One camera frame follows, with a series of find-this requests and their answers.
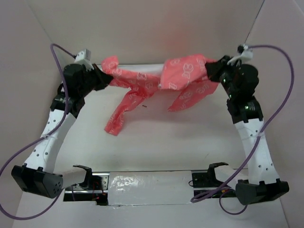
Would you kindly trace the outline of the pink hooded jacket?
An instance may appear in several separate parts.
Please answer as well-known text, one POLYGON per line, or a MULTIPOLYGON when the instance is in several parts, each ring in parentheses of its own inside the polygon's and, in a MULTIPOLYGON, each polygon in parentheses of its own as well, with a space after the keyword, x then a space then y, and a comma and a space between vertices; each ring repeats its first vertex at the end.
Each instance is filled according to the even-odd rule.
POLYGON ((170 112, 188 109, 213 94, 218 83, 208 79, 206 63, 214 63, 214 60, 195 54, 166 60, 160 73, 142 73, 119 68, 116 56, 104 59, 102 71, 113 76, 110 85, 129 89, 104 130, 117 136, 123 128, 124 113, 132 111, 160 90, 180 92, 168 108, 170 112))

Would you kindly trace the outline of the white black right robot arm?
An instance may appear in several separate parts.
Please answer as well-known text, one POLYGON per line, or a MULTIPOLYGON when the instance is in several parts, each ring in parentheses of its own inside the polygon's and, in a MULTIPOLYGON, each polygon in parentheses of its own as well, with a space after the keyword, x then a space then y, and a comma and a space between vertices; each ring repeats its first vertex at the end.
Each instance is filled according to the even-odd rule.
POLYGON ((235 190, 242 205, 273 201, 289 191, 288 182, 280 180, 275 170, 264 133, 264 117, 254 97, 259 83, 258 70, 230 58, 206 63, 208 79, 222 85, 228 95, 227 107, 246 155, 248 176, 234 175, 227 185, 235 190))

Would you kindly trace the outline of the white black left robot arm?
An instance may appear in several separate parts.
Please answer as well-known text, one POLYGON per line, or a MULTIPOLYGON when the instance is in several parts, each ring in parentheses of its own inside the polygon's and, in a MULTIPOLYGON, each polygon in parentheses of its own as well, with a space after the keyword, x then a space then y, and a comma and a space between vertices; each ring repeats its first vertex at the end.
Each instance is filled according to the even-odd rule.
POLYGON ((93 186, 89 167, 73 165, 61 174, 54 173, 54 168, 63 141, 85 105, 85 97, 93 90, 105 89, 112 80, 113 76, 102 72, 96 64, 90 69, 81 64, 65 66, 41 138, 23 165, 14 166, 11 171, 24 192, 53 199, 72 185, 84 190, 93 186))

